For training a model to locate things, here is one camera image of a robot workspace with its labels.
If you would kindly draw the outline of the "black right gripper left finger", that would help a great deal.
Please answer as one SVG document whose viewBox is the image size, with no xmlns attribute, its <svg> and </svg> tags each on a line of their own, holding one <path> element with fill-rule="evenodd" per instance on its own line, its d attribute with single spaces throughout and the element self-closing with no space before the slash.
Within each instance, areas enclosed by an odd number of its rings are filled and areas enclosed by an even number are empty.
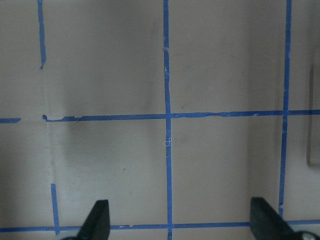
<svg viewBox="0 0 320 240">
<path fill-rule="evenodd" d="M 77 240 L 107 240 L 111 231 L 109 201 L 97 200 L 76 235 Z"/>
</svg>

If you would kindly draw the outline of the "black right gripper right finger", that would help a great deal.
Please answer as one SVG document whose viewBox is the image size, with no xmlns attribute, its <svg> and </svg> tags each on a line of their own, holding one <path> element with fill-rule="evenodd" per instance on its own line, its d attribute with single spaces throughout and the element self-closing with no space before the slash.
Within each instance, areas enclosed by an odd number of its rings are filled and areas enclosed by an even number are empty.
<svg viewBox="0 0 320 240">
<path fill-rule="evenodd" d="M 303 240 L 263 197 L 250 200 L 250 230 L 256 240 Z"/>
</svg>

